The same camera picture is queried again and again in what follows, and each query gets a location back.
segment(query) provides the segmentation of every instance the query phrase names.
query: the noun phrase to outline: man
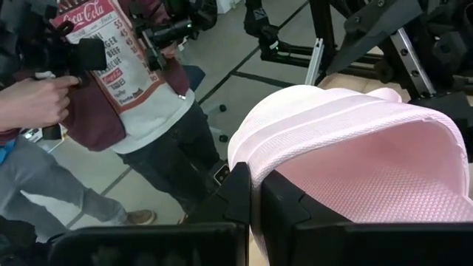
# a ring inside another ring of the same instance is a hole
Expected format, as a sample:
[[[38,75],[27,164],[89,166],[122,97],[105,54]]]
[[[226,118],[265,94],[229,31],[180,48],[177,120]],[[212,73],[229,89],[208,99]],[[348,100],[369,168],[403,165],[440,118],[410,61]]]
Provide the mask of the man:
[[[169,20],[160,1],[139,2],[150,21]],[[68,135],[91,151],[111,148],[191,213],[208,196],[206,172],[220,157],[186,74],[172,57],[175,45],[163,50],[167,67],[150,72],[127,18],[130,0],[60,3],[54,25],[73,22],[75,29],[68,35],[72,43],[86,37],[103,39],[109,66],[91,73],[90,86],[68,95],[69,113],[59,118]]]
[[[64,107],[69,102],[68,87],[77,82],[74,77],[25,80],[0,91],[0,129],[38,128],[57,123],[67,115]],[[0,143],[0,215],[33,224],[40,242],[67,232],[45,207],[30,202],[22,192],[72,203],[85,214],[116,225],[146,225],[156,217],[146,210],[127,213],[116,200],[84,187],[51,154],[17,137]]]

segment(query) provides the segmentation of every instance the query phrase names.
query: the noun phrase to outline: black line on floor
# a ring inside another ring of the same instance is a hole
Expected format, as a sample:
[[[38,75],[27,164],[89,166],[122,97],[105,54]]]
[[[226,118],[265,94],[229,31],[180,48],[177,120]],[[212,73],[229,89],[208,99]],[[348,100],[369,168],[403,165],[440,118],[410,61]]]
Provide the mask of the black line on floor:
[[[231,74],[234,75],[234,76],[237,76],[237,77],[247,78],[247,79],[250,79],[252,81],[259,81],[259,82],[263,82],[263,83],[270,84],[270,85],[273,85],[273,86],[277,86],[279,88],[287,88],[289,86],[294,86],[295,85],[294,83],[290,83],[290,82],[286,82],[286,81],[280,81],[280,80],[277,80],[277,79],[274,79],[274,78],[266,78],[266,77],[262,77],[260,75],[248,74],[248,73],[244,73],[244,72],[236,71],[236,72],[233,72]]]
[[[105,190],[102,191],[101,196],[106,196],[123,178],[126,177],[132,171],[132,168],[128,167],[123,173],[121,173],[117,179],[115,179],[110,185],[108,185]],[[82,217],[84,217],[84,212],[81,211],[78,215],[74,217],[67,225],[66,228],[70,229],[76,222],[78,222]]]
[[[296,11],[294,11],[284,22],[282,22],[282,24],[279,26],[279,29],[282,29],[284,26],[286,26],[287,23],[289,23],[294,17],[296,17],[297,14],[299,14],[304,9],[304,7],[306,7],[308,4],[309,4],[309,1],[306,1],[301,7],[299,7]],[[215,85],[209,92],[207,92],[207,94],[204,95],[204,97],[202,97],[202,99],[199,100],[199,104],[204,103],[215,92],[217,92],[220,89],[220,87],[222,87],[223,84],[225,84],[225,82],[227,82],[228,79],[232,75],[234,75],[234,73],[237,72],[240,67],[242,67],[246,62],[248,62],[251,59],[251,57],[253,57],[253,55],[255,55],[258,51],[259,51],[259,47],[256,47],[247,56],[245,56],[245,58],[243,58],[243,60],[241,60],[237,64],[236,67],[234,67],[219,83],[217,83],[217,85]]]

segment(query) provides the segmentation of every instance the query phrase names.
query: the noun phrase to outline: floor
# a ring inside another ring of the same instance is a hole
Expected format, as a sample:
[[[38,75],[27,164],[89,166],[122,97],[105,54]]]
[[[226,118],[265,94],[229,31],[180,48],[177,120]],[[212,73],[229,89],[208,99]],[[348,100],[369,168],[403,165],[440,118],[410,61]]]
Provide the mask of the floor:
[[[282,40],[313,45],[313,22],[305,0],[268,0],[264,5],[271,23],[283,26],[279,35]],[[210,117],[210,123],[229,135],[236,131],[246,114],[261,99],[284,86],[303,83],[307,71],[296,66],[261,61],[256,39],[243,30],[244,15],[245,8],[241,2],[236,9],[221,16],[214,29],[201,33],[198,40],[186,44],[181,56],[187,64],[198,65],[207,73],[197,90],[197,100],[203,106],[216,102],[227,105],[228,111]],[[338,13],[333,13],[339,44],[343,38],[343,21]],[[368,92],[385,85],[344,75],[331,76],[323,82],[324,88],[337,86]],[[400,93],[408,99],[404,91],[400,90]],[[217,141],[217,146],[225,158],[226,145]],[[183,215],[180,206],[170,196],[155,191],[139,174],[122,164],[112,151],[92,153],[68,139],[52,154],[85,186],[118,200],[127,210],[148,208],[156,211],[157,224],[175,224]],[[81,214],[74,206],[50,198],[28,196],[45,205],[69,228],[100,225],[99,221]]]

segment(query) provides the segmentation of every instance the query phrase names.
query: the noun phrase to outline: maroon jacket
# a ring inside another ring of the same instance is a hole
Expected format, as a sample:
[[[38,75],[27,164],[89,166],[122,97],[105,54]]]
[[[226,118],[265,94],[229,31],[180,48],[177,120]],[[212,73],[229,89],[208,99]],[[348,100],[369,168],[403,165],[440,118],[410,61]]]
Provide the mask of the maroon jacket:
[[[61,0],[61,2],[66,2],[69,6],[72,6],[68,11],[88,1],[94,0]],[[169,19],[164,4],[160,5],[156,13],[151,14],[153,9],[160,4],[159,0],[139,1],[143,6],[148,7],[148,14],[145,14],[145,16],[151,16],[151,20],[157,24]],[[128,6],[131,0],[118,0],[118,2],[124,13],[129,16]],[[176,93],[184,95],[187,92],[189,82],[183,68],[176,59],[168,61],[168,67],[166,71],[162,72],[162,76]],[[69,97],[71,100],[67,108],[69,116],[63,121],[62,125],[67,128],[67,134],[73,140],[87,147],[90,151],[103,151],[126,136],[120,117],[92,76],[90,86],[72,91]],[[12,140],[18,133],[19,129],[0,132],[0,142]]]

